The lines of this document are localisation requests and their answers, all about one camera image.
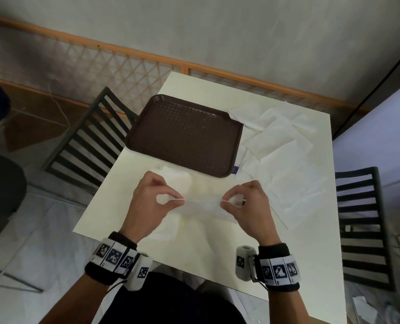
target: table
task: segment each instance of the table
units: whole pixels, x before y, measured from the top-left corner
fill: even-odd
[[[282,102],[175,72],[168,76],[159,93],[220,110],[249,103],[274,107]],[[316,124],[316,132],[305,135],[314,145],[308,159],[327,177],[328,194],[324,207],[292,231],[274,212],[273,218],[280,238],[297,259],[302,277],[300,293],[309,315],[331,324],[344,324],[346,308],[329,115],[285,104],[297,107]],[[111,231],[119,230],[138,181],[146,171],[164,165],[177,168],[124,148],[74,232],[102,240]],[[235,175],[219,179],[183,170],[189,171],[199,186],[220,196],[240,183]],[[236,277],[235,253],[240,245],[258,246],[236,224],[215,218],[209,218],[205,223],[183,218],[173,241],[145,238],[138,244],[138,250],[160,263],[267,300],[267,291],[260,284]]]

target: black chair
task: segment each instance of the black chair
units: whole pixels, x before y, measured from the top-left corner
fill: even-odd
[[[123,111],[131,125],[138,118],[137,114],[128,109],[108,87],[105,87],[78,124],[47,159],[44,170],[95,194],[102,183],[99,176],[106,177],[122,152],[125,137],[129,132],[127,124],[116,113],[115,108]],[[86,156],[80,151],[81,149],[85,149],[89,155]],[[79,162],[74,164],[72,162],[74,158],[70,161],[62,153],[73,156]]]
[[[352,272],[358,272],[359,275],[344,273],[344,280],[387,291],[396,291],[390,243],[384,222],[384,206],[378,168],[370,167],[335,173],[335,179],[340,178],[356,178],[351,183],[337,186],[343,268],[344,270],[345,268],[359,270],[352,270]],[[351,205],[340,205],[340,203],[351,203]],[[358,254],[358,257],[368,255],[366,258],[378,256],[381,261],[345,259],[352,257],[350,256],[352,254]],[[360,275],[363,273],[361,271],[368,274],[364,276],[372,276],[370,273],[384,274],[383,277],[387,279],[367,278]]]
[[[9,160],[0,155],[0,233],[3,231],[5,226],[9,223],[9,218],[16,212],[27,192],[27,180],[24,175],[23,169],[13,161]],[[34,293],[42,293],[43,290],[33,286],[19,278],[16,278],[8,273],[6,269],[10,262],[4,269],[0,269],[0,279],[2,276],[9,277],[10,279],[17,281],[31,289],[22,289],[10,286],[0,285],[2,288],[15,289],[21,291],[28,291]]]

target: wrist strap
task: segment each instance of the wrist strap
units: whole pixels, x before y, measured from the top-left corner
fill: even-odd
[[[292,292],[300,288],[299,268],[285,243],[267,247],[259,246],[254,264],[259,281],[270,291]]]
[[[136,248],[137,245],[127,237],[113,232],[110,238],[102,240],[84,272],[102,284],[112,285],[118,278],[126,278],[132,270],[139,256]]]

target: plastic tray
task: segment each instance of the plastic tray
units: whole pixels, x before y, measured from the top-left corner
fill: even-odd
[[[218,178],[233,171],[243,124],[228,113],[154,95],[127,135],[126,146]]]

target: white cord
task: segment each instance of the white cord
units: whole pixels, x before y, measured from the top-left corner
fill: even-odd
[[[65,113],[63,112],[62,108],[59,106],[59,104],[57,103],[56,100],[54,100],[53,96],[51,95],[51,88],[50,88],[50,82],[48,83],[48,92],[50,93],[50,97],[51,99],[56,103],[56,105],[58,106],[60,112],[62,113],[63,117],[65,117],[66,122],[68,123],[69,128],[72,129],[71,124],[69,123],[69,120],[67,118],[67,116],[65,115]]]

